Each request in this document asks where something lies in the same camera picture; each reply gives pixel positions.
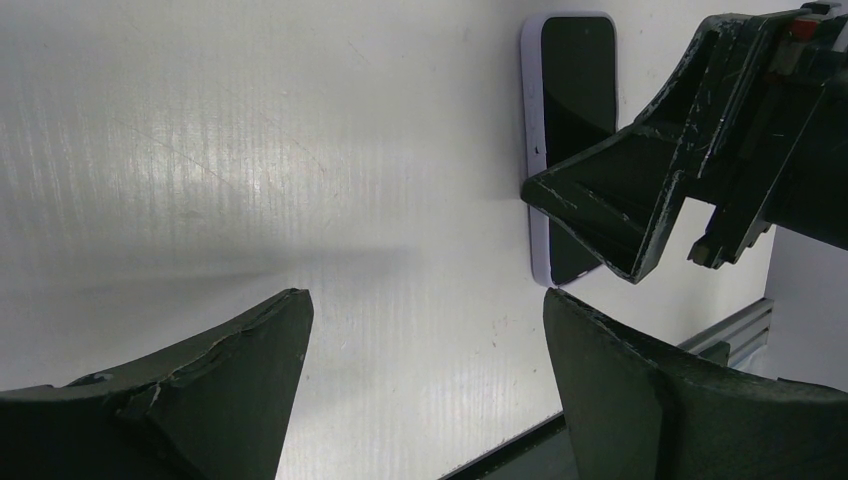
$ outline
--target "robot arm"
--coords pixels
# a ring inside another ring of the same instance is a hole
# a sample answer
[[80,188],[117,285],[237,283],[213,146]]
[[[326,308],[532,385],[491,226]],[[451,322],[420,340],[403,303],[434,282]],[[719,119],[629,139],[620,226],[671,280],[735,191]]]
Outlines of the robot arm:
[[620,277],[659,262],[686,197],[716,206],[689,259],[736,263],[772,224],[848,249],[848,15],[709,17],[656,98],[522,199]]

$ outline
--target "scratched plastic surface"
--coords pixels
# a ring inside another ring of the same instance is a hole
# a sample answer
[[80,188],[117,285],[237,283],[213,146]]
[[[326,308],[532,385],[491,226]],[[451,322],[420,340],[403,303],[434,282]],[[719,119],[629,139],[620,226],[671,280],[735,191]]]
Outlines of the scratched plastic surface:
[[[0,388],[64,384],[288,287],[315,324],[279,478],[433,479],[556,413],[518,199],[518,34],[605,10],[620,122],[701,19],[786,1],[4,0]],[[763,293],[685,261],[569,291],[677,343]]]

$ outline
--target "black phone screen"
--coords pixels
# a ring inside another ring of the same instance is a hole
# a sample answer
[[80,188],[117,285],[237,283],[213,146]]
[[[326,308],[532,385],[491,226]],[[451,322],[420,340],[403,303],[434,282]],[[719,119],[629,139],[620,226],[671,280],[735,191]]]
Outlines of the black phone screen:
[[[555,17],[542,26],[548,168],[603,141],[616,128],[615,29],[603,17]],[[550,224],[551,279],[563,285],[600,262]]]

